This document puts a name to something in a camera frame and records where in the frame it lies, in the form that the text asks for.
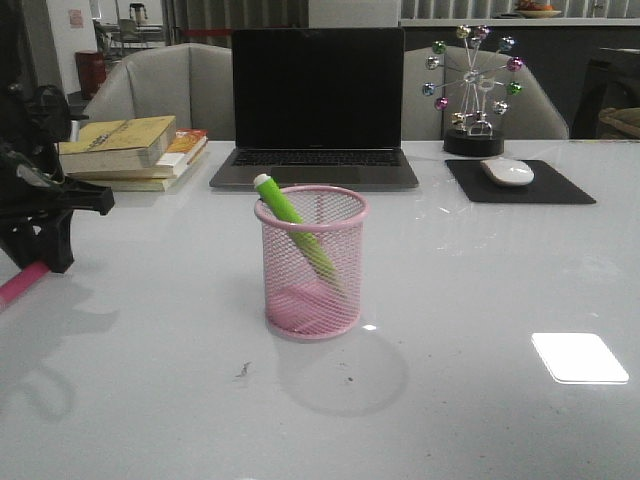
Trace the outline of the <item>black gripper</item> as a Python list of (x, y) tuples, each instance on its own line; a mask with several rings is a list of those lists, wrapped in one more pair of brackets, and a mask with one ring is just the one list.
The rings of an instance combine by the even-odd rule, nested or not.
[(76, 210), (106, 215), (109, 187), (70, 179), (58, 143), (71, 133), (68, 104), (54, 86), (27, 98), (19, 82), (19, 14), (1, 3), (1, 249), (21, 269), (36, 261), (64, 273), (74, 262), (71, 221)]

